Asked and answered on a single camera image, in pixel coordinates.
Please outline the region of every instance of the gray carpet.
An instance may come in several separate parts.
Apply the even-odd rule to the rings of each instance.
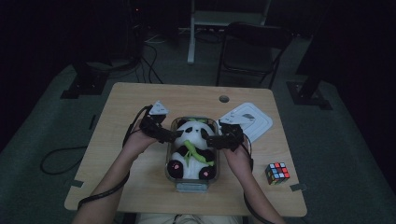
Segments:
[[[155,71],[166,84],[215,84],[219,44],[196,43],[195,64],[187,64],[188,36],[180,35],[178,44],[163,38],[149,43],[158,50]],[[380,173],[370,150],[329,83],[319,86],[333,110],[295,105],[286,81],[304,81],[296,76],[309,40],[296,37],[286,51],[273,91],[301,183],[307,185],[304,198],[306,217],[286,217],[289,223],[396,223],[396,199]],[[151,62],[154,51],[145,48]],[[114,72],[102,95],[61,100],[60,96],[75,77],[65,68],[49,85],[30,117],[0,154],[0,223],[69,223],[75,212],[64,209],[77,167],[62,175],[46,175],[39,164],[50,151],[89,144],[92,116],[98,120],[114,83],[149,81],[149,69]],[[158,80],[151,74],[153,82]],[[223,86],[266,87],[258,79],[236,76],[221,80]],[[46,168],[60,171],[78,161],[84,149],[54,155]],[[115,222],[121,222],[118,214]]]

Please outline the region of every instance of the panda ear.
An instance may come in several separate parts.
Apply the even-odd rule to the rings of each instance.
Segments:
[[[186,122],[187,122],[186,119],[181,119],[181,120],[179,120],[178,123],[177,123],[177,128],[180,128],[180,126],[183,125],[183,124],[185,124]]]

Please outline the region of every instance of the clear plastic container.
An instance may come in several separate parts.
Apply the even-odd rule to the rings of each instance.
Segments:
[[[178,128],[178,124],[183,120],[200,120],[207,123],[209,126],[213,127],[214,134],[219,134],[219,126],[213,119],[208,119],[204,117],[183,117],[175,119],[171,125],[171,131],[176,131]],[[166,154],[166,164],[165,164],[165,175],[166,177],[175,183],[176,189],[180,192],[207,192],[209,185],[215,182],[219,178],[219,150],[212,150],[215,159],[214,165],[216,169],[216,174],[211,179],[187,179],[187,178],[173,178],[170,176],[167,166],[168,162],[172,160],[172,155],[178,150],[174,143],[168,143],[168,149]]]

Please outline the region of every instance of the hand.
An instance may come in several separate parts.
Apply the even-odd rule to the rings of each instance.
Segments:
[[[126,141],[122,151],[127,151],[132,155],[138,156],[140,153],[143,153],[149,145],[157,142],[157,139],[149,137],[145,135],[139,129],[141,119],[139,119],[134,128],[131,131],[131,135],[129,136],[128,140]]]
[[[234,152],[227,148],[222,151],[233,174],[238,179],[244,175],[251,174],[250,158],[242,146],[239,146]]]

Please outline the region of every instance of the person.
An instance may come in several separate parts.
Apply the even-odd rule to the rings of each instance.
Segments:
[[[133,129],[133,134],[131,134],[124,144],[119,156],[114,160],[105,176],[98,184],[98,186],[93,190],[92,195],[100,194],[109,189],[114,188],[115,184],[120,183],[125,176],[133,169],[133,163],[138,158],[138,156],[143,153],[149,145],[155,143],[157,139],[151,138],[140,132],[139,127],[140,120],[137,121]],[[240,146],[234,152],[230,149],[222,149],[227,162],[233,172],[233,174],[238,179],[245,192],[245,196],[254,211],[265,220],[270,223],[285,223],[284,219],[279,215],[275,208],[268,201],[265,194],[262,192],[259,184],[251,173],[250,162],[246,151]],[[120,188],[116,192],[101,198],[99,200],[84,203],[77,211],[73,222],[74,224],[80,223],[112,223],[113,218],[117,213],[117,208],[120,202],[120,197],[122,194],[122,189]],[[158,219],[160,215],[153,215],[152,220],[147,223],[157,223],[154,220]],[[187,223],[189,219],[198,220],[192,223],[227,223],[224,221],[211,221],[211,218],[219,220],[221,217],[212,216],[184,216],[186,220],[179,220],[181,215],[170,215],[171,217],[165,217],[165,220],[169,219],[168,223]],[[235,219],[233,217],[228,218],[230,222],[233,223]],[[140,217],[140,220],[144,222],[147,221],[148,217]],[[260,221],[254,218],[254,223],[260,223]]]

